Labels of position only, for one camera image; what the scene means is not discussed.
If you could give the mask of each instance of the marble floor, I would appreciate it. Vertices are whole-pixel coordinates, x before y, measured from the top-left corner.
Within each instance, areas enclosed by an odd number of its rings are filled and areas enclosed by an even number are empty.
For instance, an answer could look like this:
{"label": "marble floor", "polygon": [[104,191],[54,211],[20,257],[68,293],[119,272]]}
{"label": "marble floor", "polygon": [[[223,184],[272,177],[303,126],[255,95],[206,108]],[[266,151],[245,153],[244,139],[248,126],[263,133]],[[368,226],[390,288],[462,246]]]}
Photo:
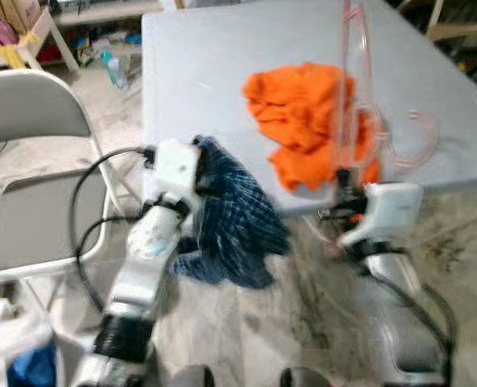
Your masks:
{"label": "marble floor", "polygon": [[[75,77],[61,67],[48,71],[86,104],[104,152],[140,142],[139,74],[122,91],[97,63]],[[87,155],[88,148],[75,141],[67,147],[51,139],[15,142],[0,156],[0,188],[15,178],[87,165]],[[128,178],[140,188],[139,165]],[[288,225],[292,252],[268,257],[276,278],[268,289],[168,278],[166,311],[154,334],[163,385],[188,364],[209,365],[217,386],[274,387],[288,366],[315,369],[337,386],[377,385],[365,317],[354,304],[353,272],[301,219]],[[115,227],[108,252],[89,268],[102,293],[122,263],[125,234],[125,227]],[[409,248],[421,279],[443,293],[461,325],[454,385],[477,386],[477,188],[427,193]],[[49,280],[36,279],[35,285],[46,289]],[[93,332],[99,321],[74,273],[51,310],[63,335]]]}

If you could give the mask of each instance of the water bottle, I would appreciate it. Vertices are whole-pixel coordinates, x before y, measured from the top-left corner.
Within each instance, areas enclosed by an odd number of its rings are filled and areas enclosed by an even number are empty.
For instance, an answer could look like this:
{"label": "water bottle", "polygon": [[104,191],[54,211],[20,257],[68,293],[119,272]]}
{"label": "water bottle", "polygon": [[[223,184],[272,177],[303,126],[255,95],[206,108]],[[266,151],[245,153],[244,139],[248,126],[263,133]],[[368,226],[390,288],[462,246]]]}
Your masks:
{"label": "water bottle", "polygon": [[129,89],[129,82],[127,81],[126,74],[122,69],[120,60],[114,57],[111,52],[103,50],[101,52],[101,59],[104,63],[104,67],[108,71],[110,75],[110,79],[114,85],[116,85],[119,89]]}

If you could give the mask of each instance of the orange towel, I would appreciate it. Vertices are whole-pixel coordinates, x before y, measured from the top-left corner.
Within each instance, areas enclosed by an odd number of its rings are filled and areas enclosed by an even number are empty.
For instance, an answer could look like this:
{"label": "orange towel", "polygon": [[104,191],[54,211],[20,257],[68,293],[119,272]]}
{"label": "orange towel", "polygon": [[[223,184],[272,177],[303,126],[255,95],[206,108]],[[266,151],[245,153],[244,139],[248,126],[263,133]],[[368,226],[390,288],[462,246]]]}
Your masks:
{"label": "orange towel", "polygon": [[[260,131],[282,147],[272,153],[283,187],[294,190],[299,184],[316,189],[334,178],[330,157],[334,154],[332,134],[342,70],[323,64],[304,63],[252,74],[243,87],[247,107],[259,122]],[[355,80],[346,81],[346,108]],[[370,146],[369,120],[361,115],[357,155]],[[364,181],[380,179],[380,163],[363,171]]]}

